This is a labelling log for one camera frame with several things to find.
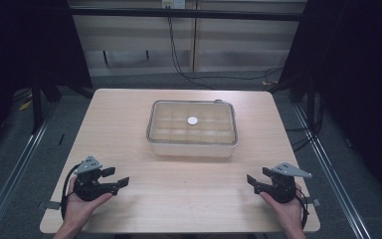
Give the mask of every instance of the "container lid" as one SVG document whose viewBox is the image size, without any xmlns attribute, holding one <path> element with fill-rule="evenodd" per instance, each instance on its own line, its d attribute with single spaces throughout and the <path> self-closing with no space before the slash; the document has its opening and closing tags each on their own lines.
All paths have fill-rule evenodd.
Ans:
<svg viewBox="0 0 382 239">
<path fill-rule="evenodd" d="M 157 101 L 147 128 L 152 143 L 235 145 L 238 136 L 231 104 L 216 100 Z"/>
</svg>

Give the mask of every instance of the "metal rod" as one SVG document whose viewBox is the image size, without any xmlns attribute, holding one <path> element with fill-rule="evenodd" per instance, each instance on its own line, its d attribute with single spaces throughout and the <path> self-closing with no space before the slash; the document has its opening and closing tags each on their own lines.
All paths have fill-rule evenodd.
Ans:
<svg viewBox="0 0 382 239">
<path fill-rule="evenodd" d="M 37 73 L 35 73 L 32 82 L 32 99 L 33 99 L 33 113 L 34 113 L 34 123 L 32 134 L 36 133 L 36 130 L 40 127 L 43 122 L 43 112 L 42 112 L 42 92 L 39 86 L 39 79 Z"/>
<path fill-rule="evenodd" d="M 158 8 L 99 8 L 99 7 L 29 7 L 20 8 L 25 13 L 68 14 L 86 16 L 129 16 L 129 17 L 171 17 L 171 18 L 208 18 L 241 19 L 298 22 L 304 16 L 300 13 L 237 12 L 189 9 Z"/>
<path fill-rule="evenodd" d="M 103 58 L 104 58 L 104 63 L 106 65 L 108 65 L 108 62 L 107 62 L 107 56 L 106 56 L 106 51 L 103 51 Z"/>
<path fill-rule="evenodd" d="M 307 123 L 308 128 L 312 131 L 316 131 L 315 123 L 314 123 L 314 115 L 315 115 L 315 85 L 313 75 L 310 74 L 308 78 L 308 92 L 307 92 L 307 100 L 306 100 L 306 114 L 307 114 Z"/>
</svg>

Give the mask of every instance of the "human hand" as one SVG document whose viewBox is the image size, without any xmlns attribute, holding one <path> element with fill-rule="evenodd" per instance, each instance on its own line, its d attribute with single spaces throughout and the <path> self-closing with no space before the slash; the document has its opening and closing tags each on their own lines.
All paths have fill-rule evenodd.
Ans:
<svg viewBox="0 0 382 239">
<path fill-rule="evenodd" d="M 295 185 L 298 189 L 296 196 L 300 198 L 300 186 L 297 183 Z M 287 238 L 305 238 L 301 227 L 301 205 L 296 198 L 288 203 L 278 203 L 266 192 L 261 192 L 260 195 L 276 213 Z"/>
<path fill-rule="evenodd" d="M 76 177 L 70 179 L 68 188 L 68 195 L 70 196 L 67 199 L 64 223 L 54 238 L 74 238 L 89 221 L 96 208 L 112 198 L 111 193 L 105 193 L 93 201 L 83 201 L 75 193 L 72 193 L 75 181 Z"/>
</svg>

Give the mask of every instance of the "wrist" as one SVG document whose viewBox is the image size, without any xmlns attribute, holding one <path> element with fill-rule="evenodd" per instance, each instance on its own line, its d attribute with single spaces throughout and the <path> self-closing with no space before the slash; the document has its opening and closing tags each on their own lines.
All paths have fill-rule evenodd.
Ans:
<svg viewBox="0 0 382 239">
<path fill-rule="evenodd" d="M 305 239 L 305 234 L 303 234 L 302 228 L 286 229 L 285 234 L 287 239 Z"/>
<path fill-rule="evenodd" d="M 57 234 L 54 236 L 54 239 L 71 239 L 76 237 L 76 235 L 81 231 L 81 227 L 64 222 Z"/>
</svg>

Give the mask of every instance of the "wooden table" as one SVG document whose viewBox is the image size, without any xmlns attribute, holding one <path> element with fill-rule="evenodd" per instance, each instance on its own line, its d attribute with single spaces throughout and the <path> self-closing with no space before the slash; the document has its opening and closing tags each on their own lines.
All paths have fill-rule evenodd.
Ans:
<svg viewBox="0 0 382 239">
<path fill-rule="evenodd" d="M 230 158 L 155 155 L 146 139 L 157 100 L 214 101 L 235 109 L 239 142 Z M 276 216 L 247 183 L 247 173 L 271 184 L 262 167 L 282 162 L 297 166 L 273 97 L 264 92 L 190 90 L 98 90 L 87 111 L 53 201 L 60 201 L 69 170 L 93 155 L 103 168 L 116 167 L 116 182 L 129 185 L 95 211 L 85 226 L 93 233 L 247 233 L 281 231 Z M 305 195 L 309 195 L 302 178 Z M 319 229 L 312 205 L 305 231 Z M 62 224 L 60 211 L 48 209 L 44 233 Z"/>
</svg>

